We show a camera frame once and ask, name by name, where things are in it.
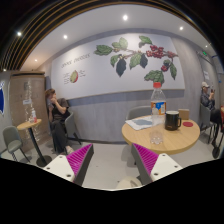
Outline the gripper white left finger magenta pad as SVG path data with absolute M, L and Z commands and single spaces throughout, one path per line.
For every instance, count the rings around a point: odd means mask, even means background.
M 44 170 L 81 186 L 93 154 L 93 145 L 88 144 L 67 156 L 57 156 Z

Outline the gripper white right finger magenta pad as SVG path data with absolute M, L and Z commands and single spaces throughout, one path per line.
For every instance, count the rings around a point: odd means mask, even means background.
M 143 185 L 159 180 L 182 167 L 166 153 L 156 154 L 141 145 L 133 143 L 131 153 L 140 174 L 140 181 Z

